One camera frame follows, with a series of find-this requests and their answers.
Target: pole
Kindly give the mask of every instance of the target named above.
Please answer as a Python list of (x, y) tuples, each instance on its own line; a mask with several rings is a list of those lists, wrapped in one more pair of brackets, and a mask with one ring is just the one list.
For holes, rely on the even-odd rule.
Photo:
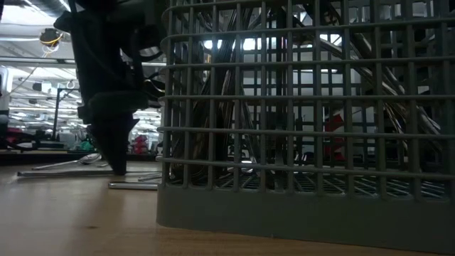
[(60, 104), (60, 93), (62, 92), (61, 88), (57, 89), (57, 100), (55, 102), (55, 114), (54, 114), (54, 126), (52, 128), (52, 140), (55, 141), (57, 137), (57, 122), (58, 122), (58, 105)]

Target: wooden table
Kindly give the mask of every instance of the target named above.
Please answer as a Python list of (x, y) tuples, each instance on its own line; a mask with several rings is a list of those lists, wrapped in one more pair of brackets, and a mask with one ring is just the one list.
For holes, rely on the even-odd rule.
[[(159, 171), (158, 163), (130, 170)], [(31, 166), (0, 167), (0, 255), (429, 255), (156, 224), (156, 192), (108, 190), (137, 176), (17, 179)]]

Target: green object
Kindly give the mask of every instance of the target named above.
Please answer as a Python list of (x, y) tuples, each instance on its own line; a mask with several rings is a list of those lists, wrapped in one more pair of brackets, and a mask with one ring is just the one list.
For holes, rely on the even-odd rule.
[(83, 150), (83, 151), (93, 151), (95, 150), (95, 148), (93, 147), (93, 145), (91, 145), (90, 142), (82, 142), (80, 144), (80, 150)]

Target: spoon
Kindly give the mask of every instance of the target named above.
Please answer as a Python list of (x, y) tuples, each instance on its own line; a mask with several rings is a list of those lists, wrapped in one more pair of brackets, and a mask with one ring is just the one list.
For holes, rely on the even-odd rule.
[(83, 165), (88, 165), (88, 164), (93, 164), (93, 163), (95, 163), (96, 161), (98, 161), (100, 159), (101, 159), (101, 154), (98, 154), (98, 153), (88, 154), (87, 156), (84, 156), (84, 157), (82, 157), (79, 160), (66, 161), (66, 162), (58, 163), (58, 164), (50, 164), (50, 165), (47, 165), (47, 166), (34, 167), (34, 168), (32, 168), (32, 170), (33, 171), (38, 171), (38, 170), (49, 169), (49, 168), (56, 167), (56, 166), (64, 166), (66, 164), (74, 164), (74, 163), (80, 163), (80, 164), (83, 164)]

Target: gray plastic basket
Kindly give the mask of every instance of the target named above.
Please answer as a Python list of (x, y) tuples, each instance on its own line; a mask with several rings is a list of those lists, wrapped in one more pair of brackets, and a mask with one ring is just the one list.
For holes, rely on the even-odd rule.
[(158, 223), (455, 253), (452, 3), (168, 6)]

